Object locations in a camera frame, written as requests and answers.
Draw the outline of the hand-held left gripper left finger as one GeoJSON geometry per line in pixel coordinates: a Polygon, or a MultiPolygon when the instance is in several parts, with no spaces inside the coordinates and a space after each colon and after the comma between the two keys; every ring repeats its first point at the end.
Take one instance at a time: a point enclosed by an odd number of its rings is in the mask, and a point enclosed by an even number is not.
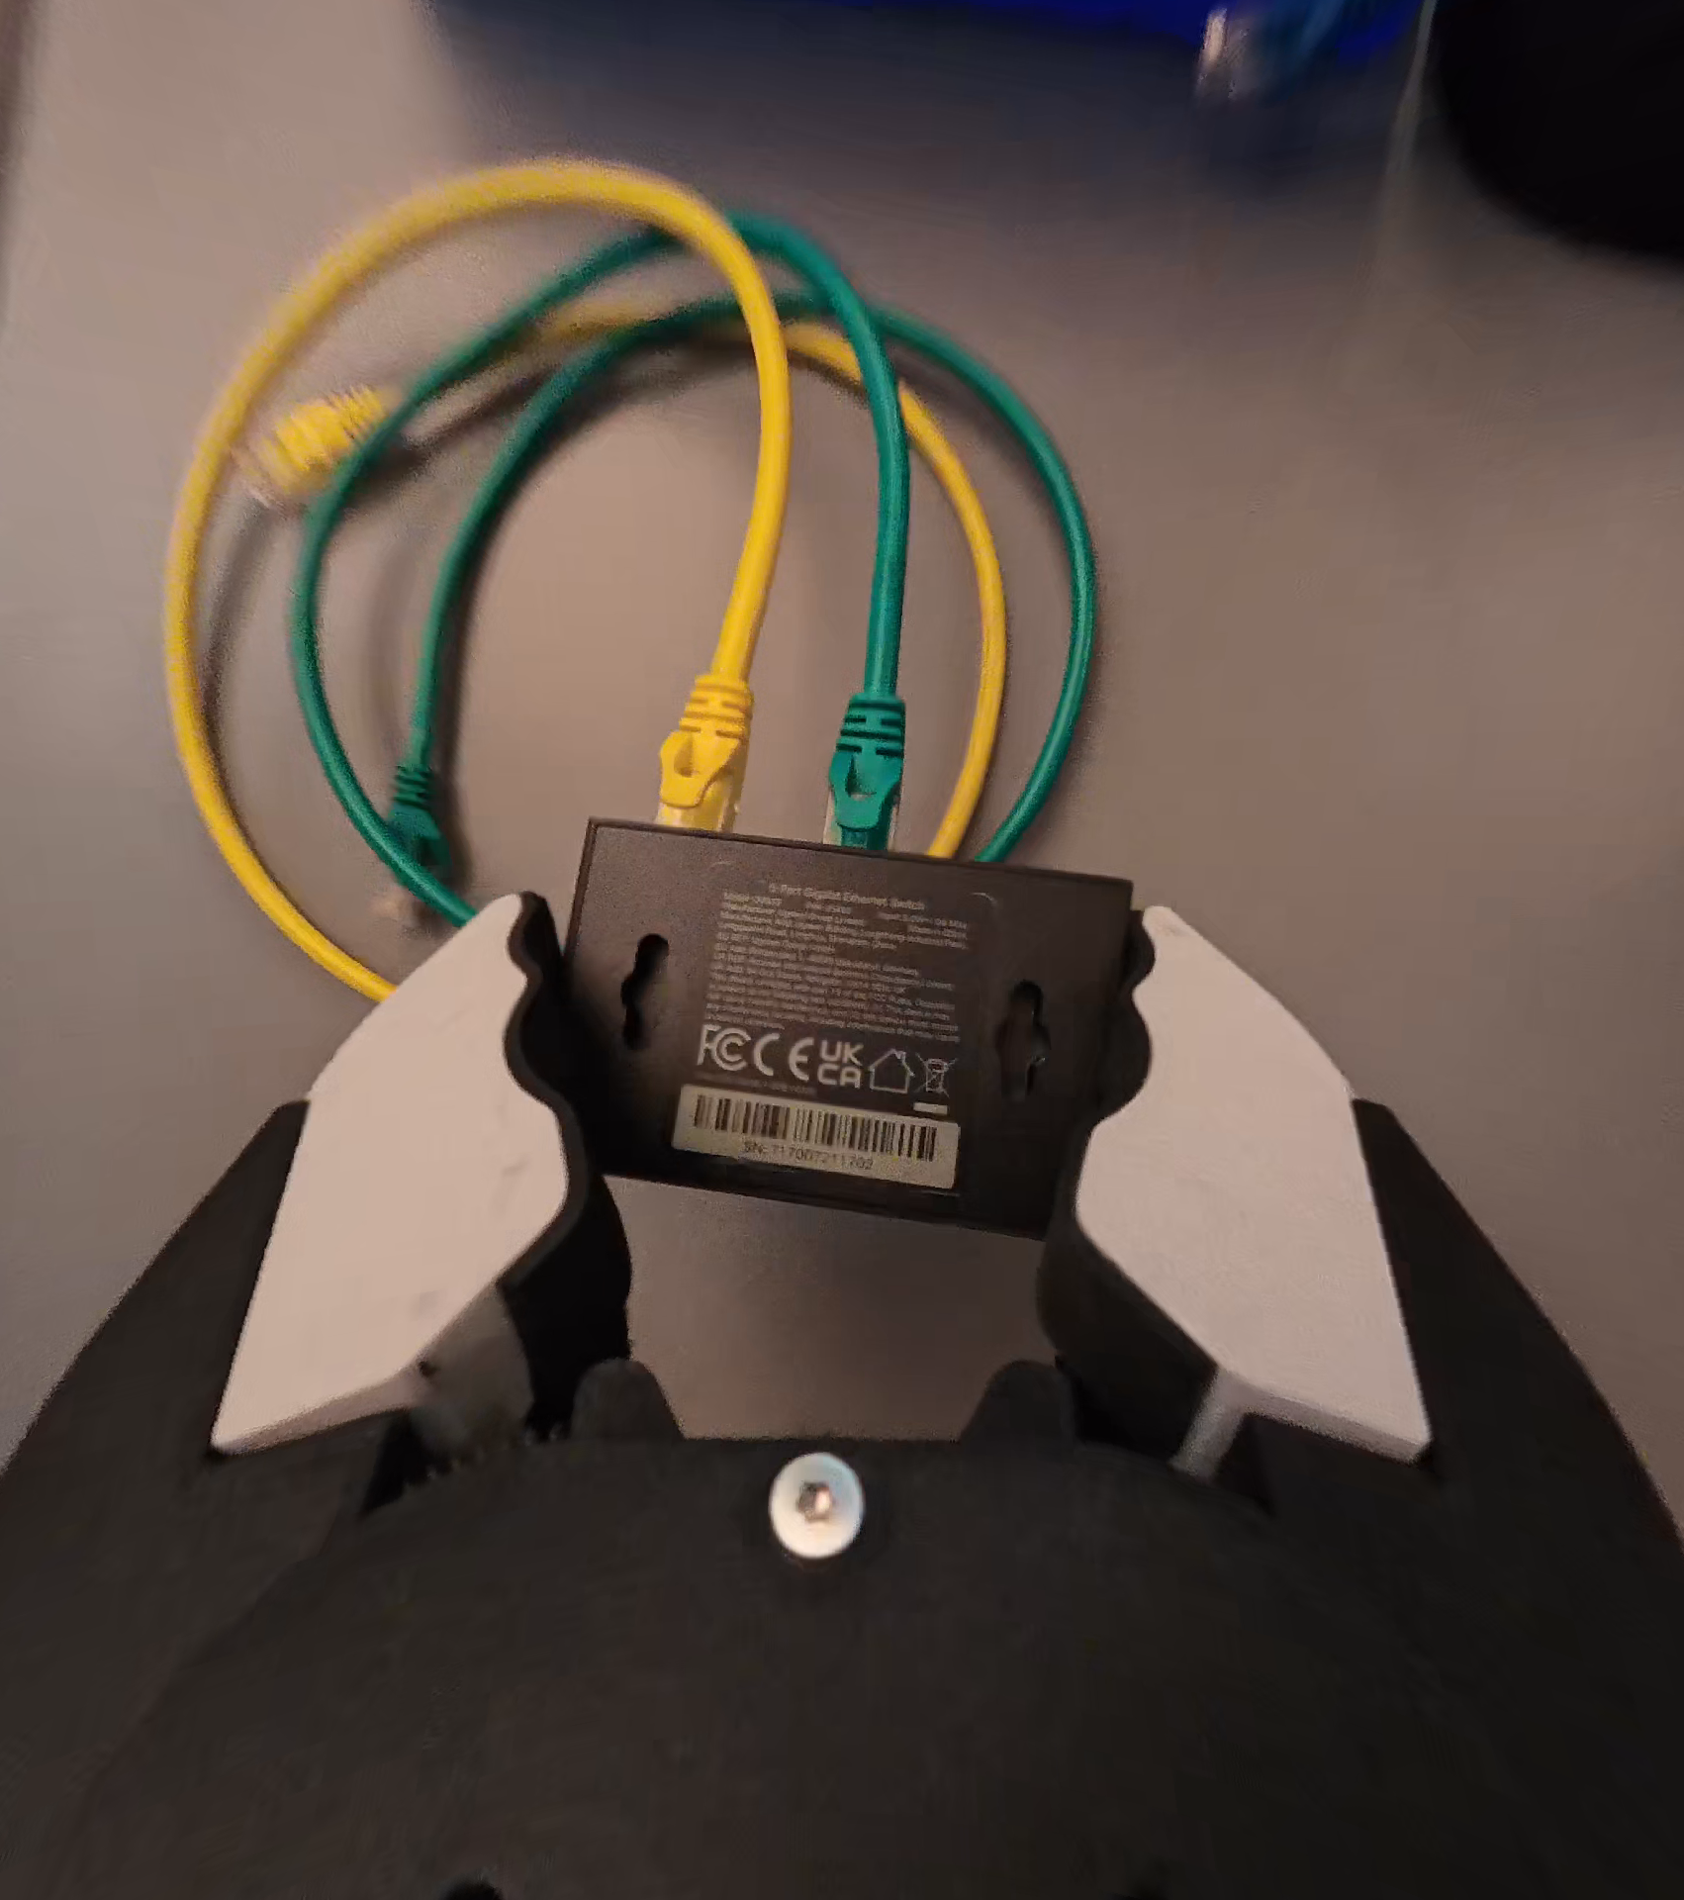
{"type": "Polygon", "coordinates": [[[468,1457],[569,1416],[593,1362],[593,1168],[555,923],[504,895],[340,1045],[211,1421],[223,1457],[403,1416],[468,1457]]]}

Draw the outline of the blue plastic bin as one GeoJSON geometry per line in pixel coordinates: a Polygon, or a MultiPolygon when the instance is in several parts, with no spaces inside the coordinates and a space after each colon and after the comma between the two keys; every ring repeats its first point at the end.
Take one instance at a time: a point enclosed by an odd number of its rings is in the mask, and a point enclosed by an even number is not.
{"type": "MultiPolygon", "coordinates": [[[[605,18],[684,26],[696,20],[733,20],[741,12],[769,20],[820,20],[858,14],[892,22],[945,20],[1022,28],[1030,34],[1052,36],[1117,36],[1153,42],[1169,48],[1196,48],[1208,22],[1218,12],[1244,12],[1250,4],[1212,2],[496,2],[496,4],[433,4],[440,14],[456,14],[492,22],[522,22],[529,16],[561,18],[583,26],[599,26],[605,18]]],[[[1418,2],[1363,2],[1363,4],[1258,4],[1262,12],[1287,12],[1295,20],[1315,14],[1325,26],[1317,40],[1321,54],[1341,62],[1367,62],[1392,46],[1412,28],[1422,12],[1418,2]]]]}

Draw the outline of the dark rounded object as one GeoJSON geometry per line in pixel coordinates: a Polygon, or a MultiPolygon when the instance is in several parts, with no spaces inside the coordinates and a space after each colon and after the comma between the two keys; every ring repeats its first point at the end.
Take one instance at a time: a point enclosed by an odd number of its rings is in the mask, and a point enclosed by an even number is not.
{"type": "Polygon", "coordinates": [[[1454,2],[1432,26],[1446,139],[1531,226],[1684,266],[1684,2],[1454,2]]]}

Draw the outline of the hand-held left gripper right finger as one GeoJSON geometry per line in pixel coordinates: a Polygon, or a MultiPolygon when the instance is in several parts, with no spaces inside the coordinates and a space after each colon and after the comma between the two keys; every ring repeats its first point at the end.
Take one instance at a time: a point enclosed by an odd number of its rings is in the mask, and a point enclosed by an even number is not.
{"type": "Polygon", "coordinates": [[[1303,1024],[1179,913],[1139,917],[1145,1073],[1086,1140],[1076,1235],[1206,1364],[1159,1455],[1212,1475],[1266,1420],[1384,1461],[1430,1447],[1355,1095],[1303,1024]]]}

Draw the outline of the black network switch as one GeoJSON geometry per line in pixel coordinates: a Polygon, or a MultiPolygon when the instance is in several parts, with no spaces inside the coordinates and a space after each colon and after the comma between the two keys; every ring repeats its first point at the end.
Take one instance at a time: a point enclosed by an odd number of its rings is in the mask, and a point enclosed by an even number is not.
{"type": "Polygon", "coordinates": [[[1123,879],[593,820],[563,986],[605,1176],[1044,1239],[1123,879]]]}

